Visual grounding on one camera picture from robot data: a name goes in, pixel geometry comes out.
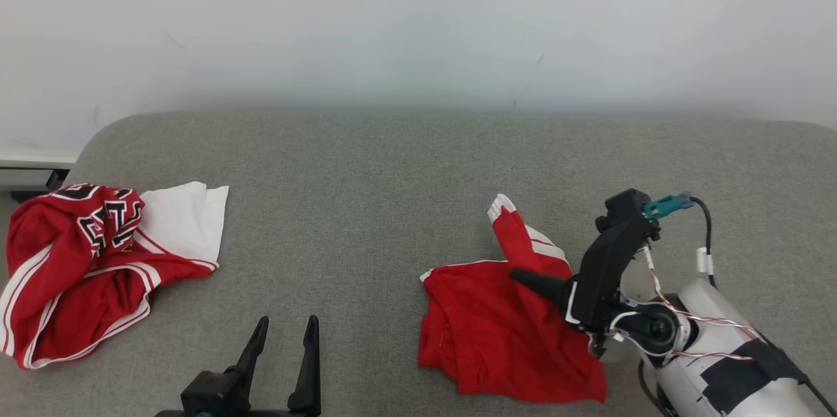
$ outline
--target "black plastic bracket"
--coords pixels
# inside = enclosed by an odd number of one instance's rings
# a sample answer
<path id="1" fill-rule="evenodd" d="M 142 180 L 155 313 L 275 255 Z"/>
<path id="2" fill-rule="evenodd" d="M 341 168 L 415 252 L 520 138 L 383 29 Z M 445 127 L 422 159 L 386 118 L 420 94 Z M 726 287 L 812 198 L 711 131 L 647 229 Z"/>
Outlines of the black plastic bracket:
<path id="1" fill-rule="evenodd" d="M 269 320 L 260 319 L 238 363 L 223 373 L 200 372 L 180 394 L 183 410 L 165 410 L 156 417 L 318 417 L 320 407 L 320 321 L 308 318 L 296 390 L 288 410 L 250 410 L 250 387 L 256 360 L 264 350 Z"/>

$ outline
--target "red and white cloth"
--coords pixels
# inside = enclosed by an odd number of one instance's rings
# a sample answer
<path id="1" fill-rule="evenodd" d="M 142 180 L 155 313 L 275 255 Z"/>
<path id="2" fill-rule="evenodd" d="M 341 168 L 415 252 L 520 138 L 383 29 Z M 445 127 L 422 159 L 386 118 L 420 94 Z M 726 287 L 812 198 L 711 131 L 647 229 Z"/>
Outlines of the red and white cloth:
<path id="1" fill-rule="evenodd" d="M 77 184 L 12 215 L 0 346 L 21 369 L 91 354 L 150 312 L 156 287 L 218 268 L 228 187 Z"/>
<path id="2" fill-rule="evenodd" d="M 567 328 L 555 304 L 509 277 L 520 268 L 569 278 L 563 251 L 524 224 L 502 194 L 488 215 L 508 260 L 448 265 L 421 276 L 430 309 L 418 364 L 442 369 L 460 393 L 604 402 L 604 370 L 588 353 L 588 336 Z"/>

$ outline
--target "white wall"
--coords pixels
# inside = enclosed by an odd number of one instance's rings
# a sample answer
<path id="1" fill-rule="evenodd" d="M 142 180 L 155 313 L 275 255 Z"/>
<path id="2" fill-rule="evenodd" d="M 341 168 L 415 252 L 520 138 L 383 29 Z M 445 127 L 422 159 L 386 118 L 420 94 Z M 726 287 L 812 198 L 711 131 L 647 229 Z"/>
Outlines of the white wall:
<path id="1" fill-rule="evenodd" d="M 0 154 L 254 101 L 837 127 L 835 33 L 837 0 L 0 0 Z"/>

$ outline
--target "baseboard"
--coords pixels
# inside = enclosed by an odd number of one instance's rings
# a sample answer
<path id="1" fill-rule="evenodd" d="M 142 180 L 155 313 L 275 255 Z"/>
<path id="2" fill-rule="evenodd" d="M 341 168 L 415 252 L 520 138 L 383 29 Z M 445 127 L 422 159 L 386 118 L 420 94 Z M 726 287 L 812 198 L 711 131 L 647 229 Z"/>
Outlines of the baseboard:
<path id="1" fill-rule="evenodd" d="M 72 169 L 77 159 L 0 153 L 0 167 L 13 167 L 13 169 Z"/>

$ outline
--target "clothing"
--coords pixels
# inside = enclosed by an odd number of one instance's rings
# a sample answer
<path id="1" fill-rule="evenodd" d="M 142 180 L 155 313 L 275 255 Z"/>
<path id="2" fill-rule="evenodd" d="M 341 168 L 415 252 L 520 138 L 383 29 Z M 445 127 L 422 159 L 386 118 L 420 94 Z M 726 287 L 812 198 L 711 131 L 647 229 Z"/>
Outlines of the clothing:
<path id="1" fill-rule="evenodd" d="M 601 363 L 589 338 L 567 328 L 555 304 L 517 284 L 512 268 L 569 278 L 561 248 L 526 226 L 500 194 L 488 212 L 508 260 L 434 268 L 421 280 L 430 299 L 418 363 L 439 367 L 460 393 L 496 393 L 531 402 L 604 402 Z"/>
<path id="2" fill-rule="evenodd" d="M 150 312 L 156 287 L 218 268 L 227 187 L 138 195 L 76 184 L 12 215 L 0 346 L 21 369 L 91 354 Z"/>

